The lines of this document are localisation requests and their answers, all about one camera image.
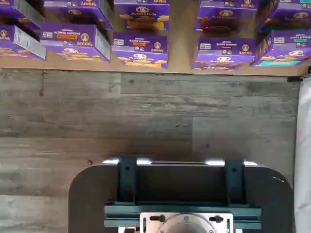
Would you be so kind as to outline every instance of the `cardboard box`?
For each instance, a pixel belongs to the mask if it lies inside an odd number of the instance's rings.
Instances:
[[[112,29],[113,12],[107,0],[44,0],[44,7],[61,21],[101,23],[105,29]]]
[[[5,20],[12,20],[40,35],[40,25],[44,22],[44,17],[25,0],[1,0],[0,14]]]
[[[167,36],[113,33],[112,50],[127,66],[167,68]]]
[[[251,66],[294,67],[311,56],[311,31],[271,31],[255,50]]]
[[[45,60],[45,48],[14,25],[0,25],[0,56]]]
[[[95,25],[44,23],[40,43],[66,60],[110,61],[111,46]]]
[[[256,31],[311,28],[311,2],[307,0],[269,0],[259,9]]]
[[[170,0],[115,0],[126,28],[169,30]]]
[[[232,70],[252,62],[254,57],[254,39],[201,36],[193,69]]]
[[[239,31],[251,21],[257,7],[257,0],[202,0],[196,30],[208,33]]]

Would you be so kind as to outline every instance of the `metal bracket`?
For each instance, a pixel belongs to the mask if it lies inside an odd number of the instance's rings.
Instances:
[[[225,168],[228,206],[246,205],[243,161],[226,161]]]
[[[136,201],[136,159],[123,158],[118,163],[118,202],[135,204]]]
[[[106,227],[139,227],[143,212],[166,213],[231,213],[235,229],[261,229],[261,208],[250,208],[247,204],[244,161],[225,163],[227,186],[226,203],[140,201],[136,199],[137,161],[122,158],[118,163],[119,184],[117,199],[104,207]]]

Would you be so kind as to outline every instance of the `product image on box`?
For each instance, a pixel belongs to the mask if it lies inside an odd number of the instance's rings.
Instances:
[[[170,0],[115,0],[115,8],[126,28],[169,29]]]
[[[254,56],[254,39],[201,36],[193,69],[233,70],[252,62]]]
[[[255,49],[251,66],[293,67],[311,57],[311,31],[271,31]]]
[[[40,35],[40,25],[44,22],[44,17],[25,0],[1,0],[0,14],[5,20],[12,20]]]
[[[294,28],[311,28],[311,1],[270,0],[259,10],[256,19],[258,32]]]
[[[167,68],[167,36],[113,33],[112,50],[127,66]]]
[[[208,33],[239,31],[256,13],[257,0],[201,0],[196,30]]]
[[[112,29],[113,12],[108,0],[44,0],[44,7],[61,21],[101,23],[107,30]]]
[[[40,43],[66,60],[110,61],[111,46],[95,25],[44,23]]]
[[[40,42],[14,25],[0,25],[0,56],[45,60]]]

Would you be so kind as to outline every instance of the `metal plate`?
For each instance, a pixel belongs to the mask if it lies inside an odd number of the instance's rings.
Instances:
[[[141,233],[179,233],[181,228],[191,228],[196,233],[233,233],[233,215],[159,212],[140,214]]]

